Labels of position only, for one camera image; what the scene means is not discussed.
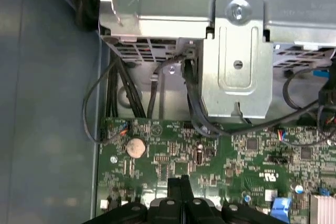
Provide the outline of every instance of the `green circuit board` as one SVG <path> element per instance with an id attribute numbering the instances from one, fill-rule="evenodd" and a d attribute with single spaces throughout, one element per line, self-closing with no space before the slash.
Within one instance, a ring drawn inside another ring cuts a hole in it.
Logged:
<path id="1" fill-rule="evenodd" d="M 106 118 L 103 128 L 112 136 L 128 122 L 130 130 L 112 143 L 100 146 L 97 184 L 99 202 L 139 201 L 149 207 L 167 196 L 167 179 L 190 176 L 195 197 L 210 199 L 221 208 L 224 200 L 246 201 L 269 214 L 275 197 L 291 197 L 291 223 L 308 224 L 310 195 L 318 188 L 336 193 L 336 146 L 291 148 L 280 142 L 278 129 L 264 129 L 232 137 L 204 138 L 188 122 Z M 240 125 L 222 125 L 232 129 Z M 312 143 L 315 127 L 282 127 L 284 141 Z M 130 157 L 127 146 L 139 139 L 141 157 Z M 303 187 L 297 194 L 293 187 Z"/>

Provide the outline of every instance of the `blue connector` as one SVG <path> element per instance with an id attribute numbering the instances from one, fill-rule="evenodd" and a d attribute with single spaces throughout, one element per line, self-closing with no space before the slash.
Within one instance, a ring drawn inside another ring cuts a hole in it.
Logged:
<path id="1" fill-rule="evenodd" d="M 330 192 L 326 188 L 319 188 L 319 193 L 320 195 L 323 195 L 323 196 L 330 196 Z"/>
<path id="2" fill-rule="evenodd" d="M 271 216 L 289 224 L 291 202 L 291 198 L 276 198 L 271 209 Z"/>

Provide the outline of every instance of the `capacitor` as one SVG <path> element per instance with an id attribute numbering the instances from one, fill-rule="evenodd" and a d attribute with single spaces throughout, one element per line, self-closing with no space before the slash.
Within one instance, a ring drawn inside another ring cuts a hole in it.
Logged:
<path id="1" fill-rule="evenodd" d="M 246 203 L 250 203 L 250 202 L 251 202 L 251 196 L 248 194 L 248 192 L 243 191 L 243 192 L 241 193 L 241 196 L 242 196 L 242 198 L 244 199 L 244 201 L 245 201 Z"/>
<path id="2" fill-rule="evenodd" d="M 197 144 L 196 149 L 196 164 L 202 165 L 203 162 L 203 144 L 199 143 Z"/>
<path id="3" fill-rule="evenodd" d="M 303 193 L 303 186 L 301 185 L 297 185 L 294 189 L 294 191 L 297 193 L 297 194 L 302 194 Z"/>
<path id="4" fill-rule="evenodd" d="M 251 201 L 251 196 L 249 196 L 249 195 L 245 195 L 245 197 L 244 197 L 244 201 L 245 201 L 246 203 L 250 203 L 250 201 Z"/>
<path id="5" fill-rule="evenodd" d="M 140 158 L 146 151 L 146 143 L 141 138 L 130 139 L 126 145 L 126 152 L 132 158 Z"/>

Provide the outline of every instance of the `blue component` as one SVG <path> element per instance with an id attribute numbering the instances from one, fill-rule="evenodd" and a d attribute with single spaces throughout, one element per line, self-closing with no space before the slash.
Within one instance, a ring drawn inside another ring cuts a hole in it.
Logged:
<path id="1" fill-rule="evenodd" d="M 329 78 L 329 72 L 326 72 L 326 71 L 316 70 L 316 71 L 313 71 L 313 75 L 317 77 Z"/>
<path id="2" fill-rule="evenodd" d="M 319 193 L 323 196 L 330 196 L 330 192 L 326 188 L 319 188 Z"/>
<path id="3" fill-rule="evenodd" d="M 291 198 L 276 198 L 271 209 L 271 216 L 289 224 L 291 202 Z"/>
<path id="4" fill-rule="evenodd" d="M 246 196 L 244 197 L 244 201 L 245 201 L 246 203 L 249 203 L 249 202 L 251 201 L 251 196 L 246 195 Z"/>

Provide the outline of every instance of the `heatsink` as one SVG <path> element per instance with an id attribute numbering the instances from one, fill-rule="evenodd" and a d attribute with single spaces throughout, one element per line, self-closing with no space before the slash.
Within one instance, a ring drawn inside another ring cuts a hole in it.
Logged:
<path id="1" fill-rule="evenodd" d="M 310 198 L 310 223 L 335 224 L 336 199 L 331 196 L 312 195 Z"/>

